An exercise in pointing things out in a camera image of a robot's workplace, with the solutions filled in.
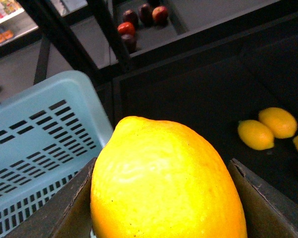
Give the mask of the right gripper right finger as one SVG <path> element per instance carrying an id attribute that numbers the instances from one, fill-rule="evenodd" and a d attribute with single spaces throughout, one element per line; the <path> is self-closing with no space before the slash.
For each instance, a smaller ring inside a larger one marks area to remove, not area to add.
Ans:
<path id="1" fill-rule="evenodd" d="M 229 173 L 240 196 L 249 238 L 298 238 L 298 205 L 237 159 Z"/>

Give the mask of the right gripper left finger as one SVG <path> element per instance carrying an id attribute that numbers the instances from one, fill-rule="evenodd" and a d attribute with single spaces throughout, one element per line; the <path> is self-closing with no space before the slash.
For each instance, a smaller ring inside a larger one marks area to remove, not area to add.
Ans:
<path id="1" fill-rule="evenodd" d="M 91 176 L 96 159 L 91 159 L 63 188 L 7 238 L 89 238 Z"/>

